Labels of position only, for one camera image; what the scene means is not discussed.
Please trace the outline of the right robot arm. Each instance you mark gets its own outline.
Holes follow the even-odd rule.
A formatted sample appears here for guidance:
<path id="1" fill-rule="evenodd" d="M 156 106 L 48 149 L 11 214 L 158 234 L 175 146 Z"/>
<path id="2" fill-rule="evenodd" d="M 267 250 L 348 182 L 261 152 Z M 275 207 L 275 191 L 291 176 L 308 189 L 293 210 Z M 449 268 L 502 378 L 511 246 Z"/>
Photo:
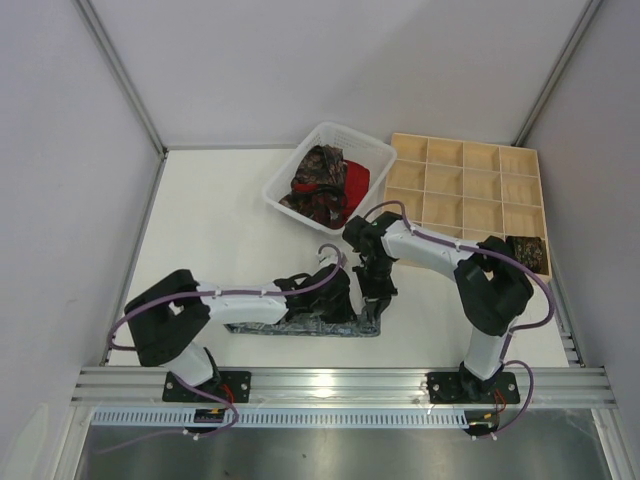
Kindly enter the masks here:
<path id="1" fill-rule="evenodd" d="M 533 296 L 533 287 L 509 246 L 490 236 L 474 244 L 410 225 L 394 212 L 372 222 L 356 216 L 343 239 L 359 254 L 354 268 L 364 299 L 389 300 L 397 294 L 392 268 L 399 260 L 426 267 L 451 280 L 472 325 L 461 381 L 487 387 L 503 370 L 509 329 Z"/>

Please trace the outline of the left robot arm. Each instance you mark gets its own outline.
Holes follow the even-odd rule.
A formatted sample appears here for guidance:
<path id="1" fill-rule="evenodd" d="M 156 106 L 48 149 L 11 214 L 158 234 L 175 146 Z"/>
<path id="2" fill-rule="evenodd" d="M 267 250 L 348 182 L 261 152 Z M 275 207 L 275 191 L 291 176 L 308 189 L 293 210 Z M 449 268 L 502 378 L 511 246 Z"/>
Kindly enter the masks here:
<path id="1" fill-rule="evenodd" d="M 177 270 L 125 307 L 133 348 L 143 367 L 163 367 L 197 387 L 220 380 L 209 350 L 196 343 L 207 324 L 230 331 L 322 334 L 352 323 L 350 279 L 334 263 L 314 274 L 276 279 L 261 287 L 225 289 Z"/>

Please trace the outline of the blue-grey floral tie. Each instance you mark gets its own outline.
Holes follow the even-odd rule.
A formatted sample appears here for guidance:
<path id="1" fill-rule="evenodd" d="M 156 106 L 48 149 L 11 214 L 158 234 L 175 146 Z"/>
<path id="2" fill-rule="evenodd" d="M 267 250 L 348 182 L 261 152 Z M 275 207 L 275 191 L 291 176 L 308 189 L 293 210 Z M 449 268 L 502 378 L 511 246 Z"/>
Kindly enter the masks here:
<path id="1" fill-rule="evenodd" d="M 362 311 L 344 323 L 328 323 L 316 316 L 274 325 L 257 322 L 228 324 L 225 328 L 232 334 L 245 335 L 374 338 L 381 333 L 381 316 Z"/>

